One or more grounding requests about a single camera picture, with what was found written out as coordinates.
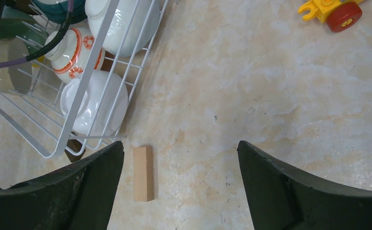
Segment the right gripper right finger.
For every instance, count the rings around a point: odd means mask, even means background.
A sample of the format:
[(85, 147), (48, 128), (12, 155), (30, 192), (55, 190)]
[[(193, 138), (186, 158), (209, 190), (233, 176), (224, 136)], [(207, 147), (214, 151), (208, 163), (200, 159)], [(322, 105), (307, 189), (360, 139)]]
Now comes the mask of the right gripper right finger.
[(244, 140), (237, 152), (256, 230), (372, 230), (372, 191), (315, 176)]

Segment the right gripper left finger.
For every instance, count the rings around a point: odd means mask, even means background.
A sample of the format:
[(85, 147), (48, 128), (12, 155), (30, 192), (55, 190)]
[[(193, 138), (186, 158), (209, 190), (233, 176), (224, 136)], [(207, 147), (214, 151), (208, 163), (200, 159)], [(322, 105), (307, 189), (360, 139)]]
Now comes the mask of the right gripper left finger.
[(120, 141), (43, 176), (0, 188), (0, 230), (107, 229), (124, 164)]

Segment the blue bowl white dots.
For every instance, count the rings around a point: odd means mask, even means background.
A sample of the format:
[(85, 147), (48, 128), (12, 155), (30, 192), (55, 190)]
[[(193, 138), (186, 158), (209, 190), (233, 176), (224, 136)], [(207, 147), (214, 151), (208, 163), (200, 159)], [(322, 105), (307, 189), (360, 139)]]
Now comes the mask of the blue bowl white dots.
[[(32, 0), (36, 7), (52, 22), (63, 24), (68, 12), (67, 0)], [(85, 0), (74, 0), (71, 24), (87, 19), (85, 13)]]

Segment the celadon green bowl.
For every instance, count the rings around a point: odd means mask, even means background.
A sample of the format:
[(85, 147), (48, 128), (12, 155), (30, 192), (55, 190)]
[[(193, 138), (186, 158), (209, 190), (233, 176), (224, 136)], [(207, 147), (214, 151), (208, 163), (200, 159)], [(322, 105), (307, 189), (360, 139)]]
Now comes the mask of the celadon green bowl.
[(5, 6), (0, 20), (0, 40), (18, 37), (32, 54), (45, 45), (48, 33), (29, 14)]

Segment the dark brown wooden block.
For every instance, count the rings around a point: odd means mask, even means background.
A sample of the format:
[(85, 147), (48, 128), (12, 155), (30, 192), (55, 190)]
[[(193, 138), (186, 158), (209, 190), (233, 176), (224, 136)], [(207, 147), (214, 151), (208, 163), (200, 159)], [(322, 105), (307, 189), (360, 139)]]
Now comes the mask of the dark brown wooden block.
[[(70, 148), (73, 152), (78, 153), (82, 148), (82, 144), (78, 140), (70, 139), (67, 142), (67, 147)], [(69, 161), (71, 163), (74, 163), (76, 161), (79, 161), (83, 157), (85, 150), (83, 151), (81, 155), (78, 155), (78, 156), (73, 155), (71, 152), (68, 151), (68, 149), (65, 149), (64, 152), (66, 156), (68, 157)]]

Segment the light wooden block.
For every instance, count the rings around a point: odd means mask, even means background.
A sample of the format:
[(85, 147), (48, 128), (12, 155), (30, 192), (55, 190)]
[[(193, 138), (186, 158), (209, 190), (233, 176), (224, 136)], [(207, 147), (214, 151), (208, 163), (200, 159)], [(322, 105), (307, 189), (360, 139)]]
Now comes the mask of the light wooden block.
[(153, 151), (151, 146), (133, 150), (134, 201), (148, 202), (154, 199)]

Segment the white bowl front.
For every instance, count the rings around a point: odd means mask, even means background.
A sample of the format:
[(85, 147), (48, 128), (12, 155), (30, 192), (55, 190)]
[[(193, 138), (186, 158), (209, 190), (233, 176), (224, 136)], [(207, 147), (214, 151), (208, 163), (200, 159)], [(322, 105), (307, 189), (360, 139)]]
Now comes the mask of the white bowl front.
[(110, 136), (121, 126), (128, 107), (128, 91), (122, 78), (94, 70), (72, 130), (90, 136)]

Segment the beige ceramic mug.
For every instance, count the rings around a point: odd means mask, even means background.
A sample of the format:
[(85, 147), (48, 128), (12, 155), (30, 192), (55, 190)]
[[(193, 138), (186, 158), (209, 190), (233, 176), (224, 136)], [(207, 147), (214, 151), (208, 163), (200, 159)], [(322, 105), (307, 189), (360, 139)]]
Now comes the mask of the beige ceramic mug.
[[(0, 62), (23, 58), (27, 54), (28, 49), (21, 39), (0, 40)], [(30, 62), (0, 69), (1, 93), (26, 95), (31, 89), (32, 82), (32, 64)]]

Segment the white bowl orange pattern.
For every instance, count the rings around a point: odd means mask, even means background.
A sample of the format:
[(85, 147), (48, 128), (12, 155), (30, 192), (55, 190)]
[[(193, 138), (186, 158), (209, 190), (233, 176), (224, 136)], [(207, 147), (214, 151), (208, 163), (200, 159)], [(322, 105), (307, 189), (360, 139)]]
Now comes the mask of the white bowl orange pattern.
[(94, 42), (88, 28), (73, 27), (45, 58), (50, 60), (56, 76), (67, 84), (84, 71)]

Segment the plain white bowl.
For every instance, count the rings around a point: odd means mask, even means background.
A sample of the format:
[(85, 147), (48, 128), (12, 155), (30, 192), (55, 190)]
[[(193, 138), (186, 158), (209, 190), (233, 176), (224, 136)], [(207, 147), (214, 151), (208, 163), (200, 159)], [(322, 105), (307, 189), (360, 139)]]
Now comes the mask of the plain white bowl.
[[(109, 0), (87, 0), (85, 13), (94, 38), (99, 35)], [(138, 52), (155, 34), (160, 19), (160, 2), (158, 0), (140, 0), (137, 9), (135, 0), (119, 1), (114, 17), (105, 36), (103, 49), (113, 55), (129, 57)]]

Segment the colourful toy brick car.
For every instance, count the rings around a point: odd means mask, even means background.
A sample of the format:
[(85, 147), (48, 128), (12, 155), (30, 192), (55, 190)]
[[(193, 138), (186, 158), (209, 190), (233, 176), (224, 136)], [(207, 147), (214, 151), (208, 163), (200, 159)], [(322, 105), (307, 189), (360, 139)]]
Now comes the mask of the colourful toy brick car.
[(354, 25), (363, 14), (359, 4), (364, 0), (308, 0), (302, 4), (298, 14), (304, 21), (317, 18), (331, 32), (339, 33)]

